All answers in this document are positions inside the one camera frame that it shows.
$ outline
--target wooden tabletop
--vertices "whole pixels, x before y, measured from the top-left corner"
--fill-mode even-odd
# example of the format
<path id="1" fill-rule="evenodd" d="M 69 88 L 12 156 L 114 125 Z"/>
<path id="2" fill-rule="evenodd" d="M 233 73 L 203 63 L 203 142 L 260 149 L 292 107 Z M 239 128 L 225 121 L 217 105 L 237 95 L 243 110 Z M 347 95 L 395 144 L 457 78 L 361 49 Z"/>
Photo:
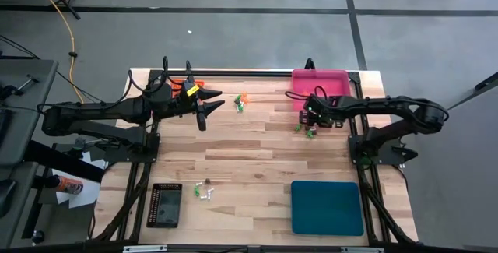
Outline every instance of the wooden tabletop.
<path id="1" fill-rule="evenodd" d="M 150 69 L 132 69 L 137 83 L 147 83 Z M 360 72 L 365 97 L 384 97 L 381 75 Z M 319 128 L 316 139 L 295 132 L 298 112 L 284 96 L 290 78 L 195 77 L 205 88 L 222 90 L 213 100 L 225 104 L 209 115 L 207 130 L 200 132 L 194 115 L 162 120 L 160 155 L 153 164 L 140 243 L 154 244 L 280 244 L 280 245 L 366 245 L 361 237 L 311 236 L 292 233 L 290 183 L 305 181 L 358 182 L 350 163 L 343 128 Z M 237 113 L 233 100 L 246 91 L 250 103 Z M 132 89 L 130 97 L 140 92 Z M 370 126 L 382 127 L 389 116 L 369 116 Z M 131 125 L 118 121 L 118 127 Z M 128 181 L 129 163 L 117 163 L 102 180 L 96 204 L 99 234 L 120 209 Z M 416 240 L 409 197 L 401 175 L 391 166 L 379 166 L 384 204 L 399 226 Z M 197 182 L 211 179 L 211 201 L 194 196 Z M 184 186 L 178 228 L 146 227 L 150 190 L 154 183 L 181 183 Z M 373 221 L 377 236 L 381 231 L 377 212 Z M 128 220 L 131 233 L 135 207 Z"/>

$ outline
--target concrete floor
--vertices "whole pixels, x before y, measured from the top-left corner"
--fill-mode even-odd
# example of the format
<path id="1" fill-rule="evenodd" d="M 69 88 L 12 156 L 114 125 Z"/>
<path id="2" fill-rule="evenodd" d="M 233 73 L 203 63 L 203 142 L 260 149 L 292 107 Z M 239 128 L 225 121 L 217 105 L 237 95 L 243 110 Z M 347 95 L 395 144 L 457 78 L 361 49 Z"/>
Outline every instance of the concrete floor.
<path id="1" fill-rule="evenodd" d="M 496 0 L 354 0 L 357 9 L 498 9 Z M 345 9 L 345 0 L 76 0 L 77 5 L 159 6 L 185 8 Z M 46 5 L 47 0 L 0 0 L 1 4 Z M 301 69 L 312 57 L 320 69 L 358 69 L 347 15 L 214 14 L 214 13 L 66 13 L 79 53 L 75 82 L 104 100 L 122 93 L 126 70 L 160 67 Z M 496 71 L 496 17 L 358 16 L 369 70 L 380 70 L 387 94 L 426 97 L 450 106 Z M 0 12 L 0 34 L 42 58 L 60 62 L 68 73 L 70 41 L 54 12 Z M 0 44 L 6 54 L 19 52 Z M 48 102 L 76 100 L 70 86 L 54 82 Z M 51 139 L 37 130 L 34 138 Z M 461 248 L 437 186 L 423 180 L 426 170 L 407 166 L 410 199 L 419 238 L 426 244 Z M 78 214 L 64 206 L 44 208 L 38 227 L 49 244 L 81 241 L 90 207 Z M 68 230 L 68 217 L 77 216 Z M 29 244 L 17 241 L 16 245 Z"/>

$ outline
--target white paper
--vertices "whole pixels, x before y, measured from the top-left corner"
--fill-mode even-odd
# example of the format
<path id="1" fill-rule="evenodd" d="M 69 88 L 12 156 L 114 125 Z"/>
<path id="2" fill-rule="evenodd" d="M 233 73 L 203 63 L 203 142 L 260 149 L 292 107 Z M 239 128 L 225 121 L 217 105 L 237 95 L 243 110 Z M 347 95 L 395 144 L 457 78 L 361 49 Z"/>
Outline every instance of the white paper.
<path id="1" fill-rule="evenodd" d="M 93 166 L 99 167 L 103 169 L 104 166 L 104 161 L 103 160 L 95 160 L 92 161 L 90 158 L 90 152 L 84 152 L 83 153 L 83 158 L 81 159 L 82 161 L 86 163 L 90 163 Z M 83 190 L 77 194 L 68 194 L 64 192 L 55 192 L 57 196 L 57 202 L 59 204 L 68 201 L 69 200 L 69 208 L 75 208 L 78 206 L 85 206 L 88 204 L 92 204 L 96 201 L 96 199 L 99 197 L 99 191 L 100 191 L 100 184 L 82 179 L 80 177 L 76 177 L 70 174 L 67 174 L 65 172 L 59 171 L 59 170 L 53 170 L 52 173 L 54 175 L 59 175 L 59 176 L 64 176 L 66 178 L 71 178 L 71 179 L 76 179 L 80 180 L 83 183 Z"/>

